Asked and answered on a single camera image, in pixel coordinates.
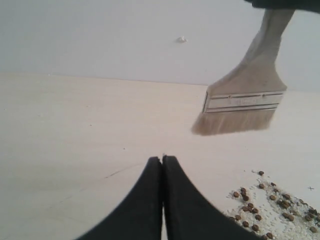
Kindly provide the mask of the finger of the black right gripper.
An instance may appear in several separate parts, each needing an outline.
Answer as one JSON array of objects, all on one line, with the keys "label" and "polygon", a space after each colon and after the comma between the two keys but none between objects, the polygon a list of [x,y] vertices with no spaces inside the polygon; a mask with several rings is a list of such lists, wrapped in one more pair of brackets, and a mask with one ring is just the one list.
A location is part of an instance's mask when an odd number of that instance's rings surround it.
[{"label": "finger of the black right gripper", "polygon": [[247,0],[246,2],[258,9],[320,11],[319,0]]}]

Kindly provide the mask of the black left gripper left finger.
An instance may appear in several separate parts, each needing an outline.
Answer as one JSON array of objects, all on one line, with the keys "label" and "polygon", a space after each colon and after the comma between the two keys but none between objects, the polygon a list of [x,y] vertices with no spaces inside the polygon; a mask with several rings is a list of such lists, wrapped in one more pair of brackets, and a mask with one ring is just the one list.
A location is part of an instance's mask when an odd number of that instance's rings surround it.
[{"label": "black left gripper left finger", "polygon": [[162,164],[148,159],[122,202],[80,240],[160,240],[163,225]]}]

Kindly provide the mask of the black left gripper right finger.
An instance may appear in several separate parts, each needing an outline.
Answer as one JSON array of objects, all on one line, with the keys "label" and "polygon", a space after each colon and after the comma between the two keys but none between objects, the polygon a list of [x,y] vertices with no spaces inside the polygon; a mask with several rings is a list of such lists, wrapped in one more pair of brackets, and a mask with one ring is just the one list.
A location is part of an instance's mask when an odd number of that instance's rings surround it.
[{"label": "black left gripper right finger", "polygon": [[162,157],[162,192],[169,240],[261,240],[214,207],[175,156]]}]

